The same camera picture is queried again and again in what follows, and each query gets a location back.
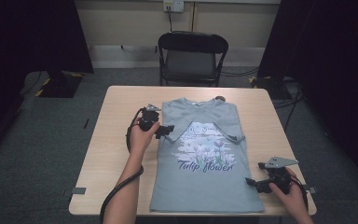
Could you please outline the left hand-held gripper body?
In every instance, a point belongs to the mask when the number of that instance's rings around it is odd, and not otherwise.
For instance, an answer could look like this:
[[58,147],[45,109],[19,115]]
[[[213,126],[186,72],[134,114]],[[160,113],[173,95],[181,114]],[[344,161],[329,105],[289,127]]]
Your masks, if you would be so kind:
[[155,122],[158,121],[160,109],[154,105],[147,105],[141,109],[142,116],[138,121],[140,128],[146,132],[151,129]]

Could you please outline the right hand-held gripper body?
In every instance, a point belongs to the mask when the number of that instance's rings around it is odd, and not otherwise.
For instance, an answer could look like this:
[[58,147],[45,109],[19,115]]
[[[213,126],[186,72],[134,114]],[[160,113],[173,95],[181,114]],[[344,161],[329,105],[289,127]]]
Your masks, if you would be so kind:
[[271,157],[267,162],[258,163],[258,167],[268,173],[268,179],[262,180],[261,184],[274,183],[283,193],[288,194],[291,176],[286,167],[294,164],[298,164],[298,160],[277,156]]

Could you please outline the grey-blue printed T-shirt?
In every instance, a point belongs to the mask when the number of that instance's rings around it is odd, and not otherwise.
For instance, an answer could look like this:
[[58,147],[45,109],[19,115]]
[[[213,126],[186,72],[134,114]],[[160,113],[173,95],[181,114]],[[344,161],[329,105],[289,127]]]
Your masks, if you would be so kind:
[[242,214],[264,205],[251,177],[237,107],[219,99],[180,98],[162,104],[165,126],[150,209],[174,213]]

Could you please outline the person's left hand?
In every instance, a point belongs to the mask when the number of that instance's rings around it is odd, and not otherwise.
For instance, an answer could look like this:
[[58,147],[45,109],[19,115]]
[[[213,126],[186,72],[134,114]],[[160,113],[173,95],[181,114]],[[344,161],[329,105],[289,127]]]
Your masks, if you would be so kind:
[[130,136],[131,154],[144,153],[158,128],[159,122],[154,123],[148,131],[143,131],[138,123],[133,124]]

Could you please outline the person's right hand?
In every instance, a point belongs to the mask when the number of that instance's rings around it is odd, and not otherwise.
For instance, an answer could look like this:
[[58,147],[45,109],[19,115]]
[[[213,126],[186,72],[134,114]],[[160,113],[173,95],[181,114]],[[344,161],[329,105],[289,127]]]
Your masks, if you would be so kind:
[[286,171],[292,179],[288,194],[284,194],[274,183],[270,183],[269,187],[292,217],[302,218],[308,214],[302,190],[296,183],[296,174],[290,168],[287,168]]

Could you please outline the black folding chair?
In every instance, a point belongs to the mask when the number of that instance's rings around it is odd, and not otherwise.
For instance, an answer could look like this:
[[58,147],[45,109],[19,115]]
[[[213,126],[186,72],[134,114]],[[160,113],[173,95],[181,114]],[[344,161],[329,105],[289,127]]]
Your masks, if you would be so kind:
[[218,86],[228,42],[216,34],[172,31],[158,39],[159,85],[169,81]]

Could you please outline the black striped stand base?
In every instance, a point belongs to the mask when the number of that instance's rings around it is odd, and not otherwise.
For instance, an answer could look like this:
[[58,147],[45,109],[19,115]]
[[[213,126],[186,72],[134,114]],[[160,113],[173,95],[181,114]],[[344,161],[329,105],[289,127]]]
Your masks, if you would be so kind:
[[276,81],[272,77],[250,77],[249,81],[254,89],[266,90],[271,100],[292,99],[292,95],[282,80]]
[[73,98],[82,79],[82,75],[71,73],[61,73],[59,79],[48,77],[35,96],[44,98]]

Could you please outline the black curtain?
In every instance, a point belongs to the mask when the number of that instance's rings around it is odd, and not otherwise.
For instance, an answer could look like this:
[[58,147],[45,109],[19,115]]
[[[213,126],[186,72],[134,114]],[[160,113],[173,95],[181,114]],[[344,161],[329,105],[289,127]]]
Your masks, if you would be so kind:
[[299,81],[358,168],[358,0],[281,0],[258,75]]
[[35,71],[93,72],[75,0],[0,0],[0,137]]

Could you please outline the white wall power outlet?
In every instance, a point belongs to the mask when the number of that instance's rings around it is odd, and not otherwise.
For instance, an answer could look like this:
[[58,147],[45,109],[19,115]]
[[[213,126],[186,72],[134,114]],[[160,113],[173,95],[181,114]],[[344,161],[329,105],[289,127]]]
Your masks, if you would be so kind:
[[182,13],[185,10],[185,2],[183,0],[164,0],[163,10]]

